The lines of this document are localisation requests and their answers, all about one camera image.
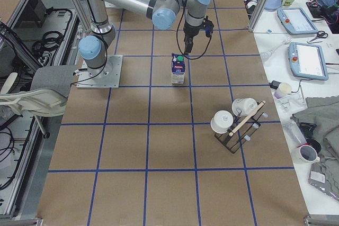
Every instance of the robotic arm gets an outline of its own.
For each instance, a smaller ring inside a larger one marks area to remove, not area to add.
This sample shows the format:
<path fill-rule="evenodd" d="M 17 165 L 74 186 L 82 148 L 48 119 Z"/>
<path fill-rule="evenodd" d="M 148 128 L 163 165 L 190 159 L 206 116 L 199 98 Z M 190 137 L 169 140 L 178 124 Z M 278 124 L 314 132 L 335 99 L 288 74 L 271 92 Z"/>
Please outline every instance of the robotic arm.
<path fill-rule="evenodd" d="M 176 19 L 180 7 L 187 9 L 185 19 L 185 50 L 192 51 L 193 37 L 200 30 L 206 30 L 206 36 L 211 37 L 213 24 L 205 18 L 211 0 L 86 0 L 91 11 L 91 29 L 94 34 L 104 35 L 107 45 L 115 38 L 115 28 L 108 20 L 104 1 L 112 3 L 134 13 L 151 19 L 154 26 L 160 30 L 169 29 Z"/>

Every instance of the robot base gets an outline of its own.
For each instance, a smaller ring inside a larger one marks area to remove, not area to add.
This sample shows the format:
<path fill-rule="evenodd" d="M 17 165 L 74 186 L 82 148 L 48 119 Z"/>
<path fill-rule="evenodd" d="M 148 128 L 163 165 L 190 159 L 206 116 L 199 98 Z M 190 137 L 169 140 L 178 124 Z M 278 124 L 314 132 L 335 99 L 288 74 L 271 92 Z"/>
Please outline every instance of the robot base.
<path fill-rule="evenodd" d="M 95 89 L 95 88 L 119 88 L 121 66 L 122 66 L 123 55 L 108 55 L 107 62 L 113 66 L 113 69 L 104 77 L 93 78 L 78 83 L 76 86 L 80 89 Z M 87 68 L 85 61 L 81 68 Z M 79 81 L 90 78 L 88 72 L 83 71 L 79 75 Z"/>

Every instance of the white cup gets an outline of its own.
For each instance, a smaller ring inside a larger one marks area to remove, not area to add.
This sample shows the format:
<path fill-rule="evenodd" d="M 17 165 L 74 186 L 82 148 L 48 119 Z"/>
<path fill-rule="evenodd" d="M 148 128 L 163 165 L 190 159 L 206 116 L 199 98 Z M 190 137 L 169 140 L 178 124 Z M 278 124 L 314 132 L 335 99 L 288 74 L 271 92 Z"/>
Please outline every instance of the white cup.
<path fill-rule="evenodd" d="M 276 91 L 274 92 L 275 98 L 279 99 L 284 96 L 287 96 L 289 93 L 291 93 L 292 87 L 288 83 L 280 83 Z"/>
<path fill-rule="evenodd" d="M 310 145 L 301 145 L 298 148 L 292 149 L 291 157 L 296 164 L 313 164 L 320 161 L 317 151 Z"/>
<path fill-rule="evenodd" d="M 232 103 L 232 111 L 234 115 L 247 116 L 252 110 L 258 106 L 253 98 L 238 98 Z"/>
<path fill-rule="evenodd" d="M 228 111 L 218 111 L 211 120 L 211 127 L 216 133 L 226 133 L 233 124 L 233 116 Z"/>

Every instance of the white chair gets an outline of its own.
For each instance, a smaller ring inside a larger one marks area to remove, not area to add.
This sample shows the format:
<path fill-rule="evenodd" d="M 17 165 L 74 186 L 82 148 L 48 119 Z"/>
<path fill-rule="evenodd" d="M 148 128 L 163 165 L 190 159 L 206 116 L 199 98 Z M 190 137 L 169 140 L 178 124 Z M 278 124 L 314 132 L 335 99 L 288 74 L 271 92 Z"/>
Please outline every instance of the white chair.
<path fill-rule="evenodd" d="M 0 105 L 10 107 L 17 115 L 22 115 L 24 111 L 32 113 L 43 137 L 48 138 L 49 133 L 43 127 L 39 116 L 63 115 L 75 69 L 76 66 L 39 68 L 32 81 L 32 90 L 8 94 L 17 78 L 17 73 L 11 73 L 0 91 Z"/>

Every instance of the white table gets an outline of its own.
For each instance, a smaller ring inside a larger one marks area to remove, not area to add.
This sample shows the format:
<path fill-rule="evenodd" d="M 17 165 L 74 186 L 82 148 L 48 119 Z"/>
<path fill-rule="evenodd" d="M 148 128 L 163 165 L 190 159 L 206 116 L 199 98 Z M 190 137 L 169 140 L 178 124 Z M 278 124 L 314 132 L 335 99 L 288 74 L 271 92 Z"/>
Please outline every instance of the white table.
<path fill-rule="evenodd" d="M 313 19 L 306 7 L 305 2 L 307 1 L 309 0 L 295 0 L 291 7 L 302 7 L 309 17 Z M 329 34 L 327 39 L 317 40 L 323 41 L 322 43 L 317 43 L 317 45 L 322 47 L 325 61 L 339 63 L 339 55 L 335 51 L 335 49 L 339 48 L 339 34 L 332 34 L 324 21 L 315 23 L 315 25 L 319 30 L 324 30 Z M 272 30 L 271 34 L 267 33 L 268 29 Z M 288 35 L 281 25 L 276 12 L 268 11 L 263 12 L 254 29 L 254 36 L 259 52 L 272 49 L 288 36 L 292 38 L 293 42 L 302 43 L 306 43 L 307 40 L 314 37 L 314 35 Z M 264 64 L 264 69 L 269 81 L 277 80 L 279 82 L 286 82 L 292 86 L 293 91 L 298 89 L 300 78 L 294 77 L 291 72 L 288 60 L 288 45 L 283 45 L 276 50 L 271 58 Z M 339 73 L 339 66 L 328 66 L 327 70 L 329 73 Z M 338 84 L 339 75 L 330 75 L 329 80 L 327 81 L 311 80 L 301 83 L 305 98 L 338 96 Z M 293 109 L 286 112 L 282 109 L 281 104 L 278 101 L 275 101 L 275 103 L 281 122 L 287 122 L 290 119 L 291 114 L 295 112 L 293 112 Z M 285 133 L 285 137 L 290 150 L 297 146 L 295 141 L 292 141 L 287 133 Z M 295 170 L 308 212 L 310 214 L 339 215 L 339 202 L 308 184 L 307 180 L 310 172 L 310 165 L 295 164 Z"/>

